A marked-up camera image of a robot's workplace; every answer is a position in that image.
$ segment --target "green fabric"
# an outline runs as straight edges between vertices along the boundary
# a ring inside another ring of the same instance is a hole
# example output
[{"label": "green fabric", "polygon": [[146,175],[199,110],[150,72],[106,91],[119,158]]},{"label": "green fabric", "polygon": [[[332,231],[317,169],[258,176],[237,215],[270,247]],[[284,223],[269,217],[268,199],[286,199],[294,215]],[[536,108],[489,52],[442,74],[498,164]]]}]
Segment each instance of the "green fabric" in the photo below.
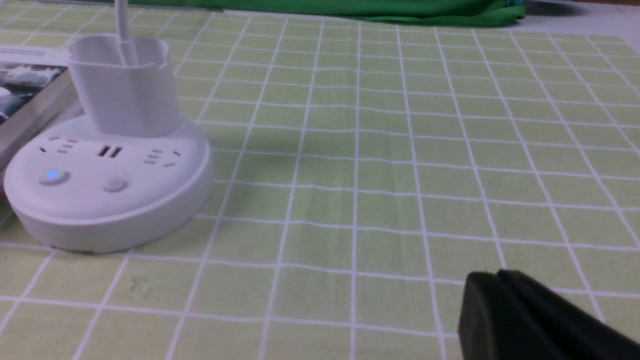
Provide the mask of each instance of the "green fabric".
[{"label": "green fabric", "polygon": [[525,17],[509,0],[132,0],[132,4],[329,15],[430,26],[508,26]]}]

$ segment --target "grid pattern tablecloth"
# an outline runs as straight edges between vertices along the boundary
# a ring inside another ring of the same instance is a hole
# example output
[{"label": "grid pattern tablecloth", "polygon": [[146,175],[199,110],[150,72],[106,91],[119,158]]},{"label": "grid pattern tablecloth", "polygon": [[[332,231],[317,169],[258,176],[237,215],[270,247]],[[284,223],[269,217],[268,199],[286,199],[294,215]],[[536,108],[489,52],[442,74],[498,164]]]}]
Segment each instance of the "grid pattern tablecloth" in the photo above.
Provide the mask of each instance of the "grid pattern tablecloth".
[{"label": "grid pattern tablecloth", "polygon": [[[461,359],[465,275],[518,268],[640,340],[640,57],[620,39],[132,9],[216,187],[126,254],[5,209],[0,358]],[[8,1],[0,41],[113,11]]]}]

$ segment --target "black object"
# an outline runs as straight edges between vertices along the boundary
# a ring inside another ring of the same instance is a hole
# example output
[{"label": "black object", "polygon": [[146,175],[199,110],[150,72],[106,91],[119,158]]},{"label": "black object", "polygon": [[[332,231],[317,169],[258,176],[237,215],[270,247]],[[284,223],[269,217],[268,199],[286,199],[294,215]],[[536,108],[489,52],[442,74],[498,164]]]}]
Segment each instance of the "black object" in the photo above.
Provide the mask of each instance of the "black object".
[{"label": "black object", "polygon": [[639,360],[640,345],[516,270],[467,276],[464,360]]}]

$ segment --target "button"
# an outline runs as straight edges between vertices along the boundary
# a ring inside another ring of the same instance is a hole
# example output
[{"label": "button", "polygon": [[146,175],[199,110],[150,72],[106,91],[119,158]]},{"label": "button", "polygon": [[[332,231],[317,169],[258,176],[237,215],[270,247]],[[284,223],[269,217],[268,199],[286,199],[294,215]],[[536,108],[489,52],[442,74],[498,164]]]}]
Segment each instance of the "button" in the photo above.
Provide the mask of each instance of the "button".
[{"label": "button", "polygon": [[119,177],[112,177],[104,183],[104,191],[108,193],[116,193],[124,190],[127,187],[127,182]]},{"label": "button", "polygon": [[63,170],[48,170],[40,176],[40,184],[45,186],[59,185],[69,179],[69,173]]}]

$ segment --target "usb port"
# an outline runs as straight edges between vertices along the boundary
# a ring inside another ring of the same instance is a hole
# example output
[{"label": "usb port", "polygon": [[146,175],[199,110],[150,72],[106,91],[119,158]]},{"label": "usb port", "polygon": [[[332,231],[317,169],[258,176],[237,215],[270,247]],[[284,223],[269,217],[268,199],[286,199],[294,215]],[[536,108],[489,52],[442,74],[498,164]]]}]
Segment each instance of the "usb port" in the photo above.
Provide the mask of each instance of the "usb port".
[{"label": "usb port", "polygon": [[110,158],[115,158],[116,156],[118,156],[118,154],[120,154],[120,151],[122,151],[121,147],[116,147],[116,149],[111,153]]},{"label": "usb port", "polygon": [[100,150],[100,152],[98,153],[98,156],[105,156],[107,152],[109,152],[110,148],[110,146],[103,147],[102,150]]}]

